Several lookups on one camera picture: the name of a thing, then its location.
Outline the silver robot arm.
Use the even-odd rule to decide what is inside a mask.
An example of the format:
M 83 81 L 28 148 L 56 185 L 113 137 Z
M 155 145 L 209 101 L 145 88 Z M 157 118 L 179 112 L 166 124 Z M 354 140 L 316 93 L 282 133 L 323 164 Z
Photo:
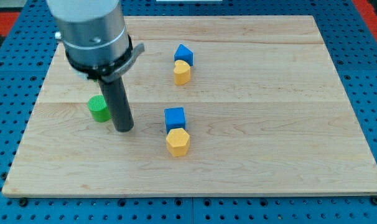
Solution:
M 71 67 L 87 80 L 96 80 L 114 128 L 128 132 L 134 120 L 122 76 L 145 51 L 133 45 L 120 0 L 47 0 L 58 27 L 55 38 L 65 47 Z

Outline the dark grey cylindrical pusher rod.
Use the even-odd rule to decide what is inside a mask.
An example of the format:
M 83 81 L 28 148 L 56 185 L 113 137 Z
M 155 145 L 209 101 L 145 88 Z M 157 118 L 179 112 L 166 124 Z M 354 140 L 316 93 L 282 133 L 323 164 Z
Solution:
M 115 129 L 119 132 L 130 131 L 134 126 L 134 120 L 122 78 L 110 83 L 100 80 L 99 86 Z

